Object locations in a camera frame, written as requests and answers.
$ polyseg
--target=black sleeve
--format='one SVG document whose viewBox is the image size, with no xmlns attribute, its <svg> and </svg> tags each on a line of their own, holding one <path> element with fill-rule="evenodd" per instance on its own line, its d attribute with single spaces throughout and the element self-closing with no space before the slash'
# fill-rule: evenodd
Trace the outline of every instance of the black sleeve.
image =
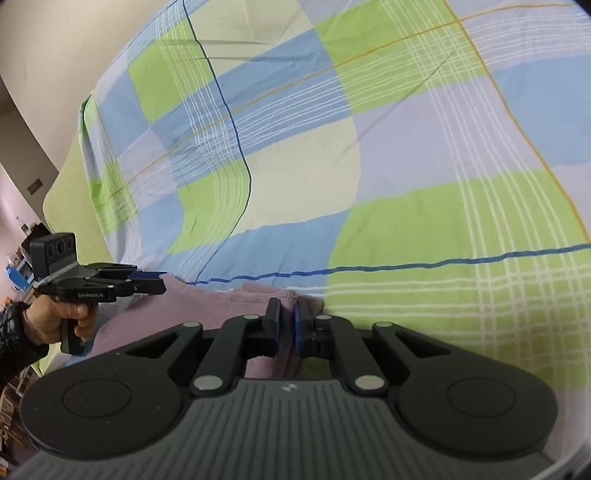
<svg viewBox="0 0 591 480">
<path fill-rule="evenodd" d="M 0 391 L 27 365 L 49 352 L 48 345 L 36 346 L 25 336 L 22 313 L 27 308 L 20 302 L 10 305 L 0 320 Z"/>
</svg>

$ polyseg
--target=blue object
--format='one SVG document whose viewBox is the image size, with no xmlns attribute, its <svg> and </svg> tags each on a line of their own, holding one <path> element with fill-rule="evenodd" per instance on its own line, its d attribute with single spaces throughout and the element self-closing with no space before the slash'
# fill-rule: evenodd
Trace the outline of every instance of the blue object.
<svg viewBox="0 0 591 480">
<path fill-rule="evenodd" d="M 27 291 L 29 289 L 29 282 L 25 277 L 21 275 L 21 273 L 14 267 L 10 265 L 6 267 L 6 275 L 8 279 L 12 282 L 16 288 L 22 291 Z"/>
</svg>

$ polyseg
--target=bed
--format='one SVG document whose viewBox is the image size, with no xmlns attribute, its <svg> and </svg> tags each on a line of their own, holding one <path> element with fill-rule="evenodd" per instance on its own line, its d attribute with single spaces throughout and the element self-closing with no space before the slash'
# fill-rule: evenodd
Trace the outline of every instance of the bed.
<svg viewBox="0 0 591 480">
<path fill-rule="evenodd" d="M 560 458 L 591 433 L 590 74 L 574 2 L 174 0 L 82 105 L 46 217 L 81 260 L 527 369 Z"/>
</svg>

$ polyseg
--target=pink towel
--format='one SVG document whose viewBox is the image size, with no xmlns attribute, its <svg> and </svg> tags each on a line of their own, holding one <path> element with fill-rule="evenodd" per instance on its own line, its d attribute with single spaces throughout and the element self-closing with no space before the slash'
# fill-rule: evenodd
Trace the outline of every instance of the pink towel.
<svg viewBox="0 0 591 480">
<path fill-rule="evenodd" d="M 97 332 L 91 356 L 127 345 L 172 326 L 188 321 L 200 322 L 205 329 L 220 328 L 228 318 L 256 313 L 265 314 L 272 297 L 284 308 L 281 346 L 275 358 L 258 357 L 248 361 L 246 376 L 251 378 L 291 378 L 299 365 L 293 349 L 293 308 L 298 294 L 266 285 L 246 282 L 232 291 L 209 291 L 187 285 L 166 274 L 162 276 L 166 293 L 146 297 L 105 323 Z M 322 310 L 322 301 L 302 297 L 310 313 Z"/>
</svg>

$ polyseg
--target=finger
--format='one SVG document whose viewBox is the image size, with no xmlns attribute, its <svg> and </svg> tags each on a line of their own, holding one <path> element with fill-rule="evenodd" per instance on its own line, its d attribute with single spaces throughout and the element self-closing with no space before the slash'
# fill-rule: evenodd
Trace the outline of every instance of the finger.
<svg viewBox="0 0 591 480">
<path fill-rule="evenodd" d="M 94 329 L 92 327 L 81 327 L 77 326 L 74 328 L 74 333 L 76 336 L 82 338 L 83 340 L 89 340 L 92 337 Z"/>
<path fill-rule="evenodd" d="M 78 325 L 81 327 L 93 326 L 96 323 L 96 317 L 88 316 L 83 319 L 78 320 Z"/>
<path fill-rule="evenodd" d="M 83 319 L 88 316 L 88 305 L 54 302 L 52 310 L 55 315 L 63 319 Z"/>
</svg>

